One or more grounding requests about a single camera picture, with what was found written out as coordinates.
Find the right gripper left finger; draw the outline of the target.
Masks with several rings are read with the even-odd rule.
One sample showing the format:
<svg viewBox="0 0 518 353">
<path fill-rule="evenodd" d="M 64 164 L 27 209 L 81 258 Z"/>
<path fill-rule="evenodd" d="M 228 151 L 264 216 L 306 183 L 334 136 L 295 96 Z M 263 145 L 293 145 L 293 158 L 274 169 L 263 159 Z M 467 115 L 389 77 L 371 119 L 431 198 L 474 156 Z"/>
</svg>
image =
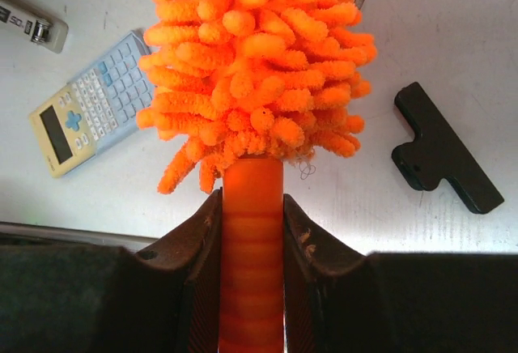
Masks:
<svg viewBox="0 0 518 353">
<path fill-rule="evenodd" d="M 217 351 L 221 201 L 137 252 L 1 233 L 2 351 Z"/>
</svg>

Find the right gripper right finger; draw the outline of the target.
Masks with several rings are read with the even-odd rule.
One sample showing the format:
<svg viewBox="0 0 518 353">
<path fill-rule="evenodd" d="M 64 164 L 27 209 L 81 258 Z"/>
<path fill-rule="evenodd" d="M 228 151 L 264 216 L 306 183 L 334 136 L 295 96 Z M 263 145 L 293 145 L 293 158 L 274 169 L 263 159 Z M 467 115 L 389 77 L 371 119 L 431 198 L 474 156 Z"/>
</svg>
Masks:
<svg viewBox="0 0 518 353">
<path fill-rule="evenodd" d="M 290 352 L 514 352 L 512 254 L 362 255 L 284 198 Z"/>
</svg>

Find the orange microfiber duster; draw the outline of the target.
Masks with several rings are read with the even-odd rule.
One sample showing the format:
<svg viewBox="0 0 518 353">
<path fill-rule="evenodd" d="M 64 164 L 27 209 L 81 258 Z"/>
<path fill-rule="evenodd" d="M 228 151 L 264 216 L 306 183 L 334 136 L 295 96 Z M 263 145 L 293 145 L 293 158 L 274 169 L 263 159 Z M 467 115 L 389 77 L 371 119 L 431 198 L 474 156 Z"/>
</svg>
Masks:
<svg viewBox="0 0 518 353">
<path fill-rule="evenodd" d="M 158 191 L 193 170 L 205 193 L 223 182 L 218 348 L 280 352 L 283 165 L 359 149 L 364 121 L 347 106 L 371 89 L 359 68 L 374 37 L 354 31 L 356 0 L 152 1 L 155 50 L 139 65 L 155 94 L 137 123 L 187 138 Z"/>
</svg>

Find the black and white stapler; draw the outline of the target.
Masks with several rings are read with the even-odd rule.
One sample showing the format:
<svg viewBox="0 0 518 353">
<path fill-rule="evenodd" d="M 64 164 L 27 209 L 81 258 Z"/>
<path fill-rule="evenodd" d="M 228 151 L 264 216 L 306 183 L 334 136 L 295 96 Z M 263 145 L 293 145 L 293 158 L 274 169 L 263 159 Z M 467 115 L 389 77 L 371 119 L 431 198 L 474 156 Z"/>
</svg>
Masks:
<svg viewBox="0 0 518 353">
<path fill-rule="evenodd" d="M 69 27 L 24 0 L 1 0 L 1 28 L 53 53 L 61 53 Z"/>
</svg>

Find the black plastic clip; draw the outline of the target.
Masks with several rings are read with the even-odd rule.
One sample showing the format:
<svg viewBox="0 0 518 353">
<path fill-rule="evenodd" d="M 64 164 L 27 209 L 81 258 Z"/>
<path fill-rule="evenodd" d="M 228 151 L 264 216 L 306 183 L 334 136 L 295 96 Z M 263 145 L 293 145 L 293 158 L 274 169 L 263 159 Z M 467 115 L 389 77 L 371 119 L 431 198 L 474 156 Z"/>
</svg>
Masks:
<svg viewBox="0 0 518 353">
<path fill-rule="evenodd" d="M 414 140 L 391 157 L 409 186 L 433 191 L 446 180 L 474 214 L 488 214 L 504 203 L 503 195 L 418 82 L 403 87 L 394 104 L 414 132 Z"/>
</svg>

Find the grey pocket calculator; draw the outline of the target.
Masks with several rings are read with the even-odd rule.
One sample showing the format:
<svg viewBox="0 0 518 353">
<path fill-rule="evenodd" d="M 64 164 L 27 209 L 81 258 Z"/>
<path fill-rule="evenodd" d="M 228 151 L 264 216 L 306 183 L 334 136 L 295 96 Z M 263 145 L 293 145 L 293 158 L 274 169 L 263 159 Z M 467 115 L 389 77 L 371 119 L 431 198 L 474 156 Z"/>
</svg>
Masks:
<svg viewBox="0 0 518 353">
<path fill-rule="evenodd" d="M 138 67 L 150 54 L 131 31 L 29 114 L 50 175 L 59 178 L 134 133 L 154 85 Z"/>
</svg>

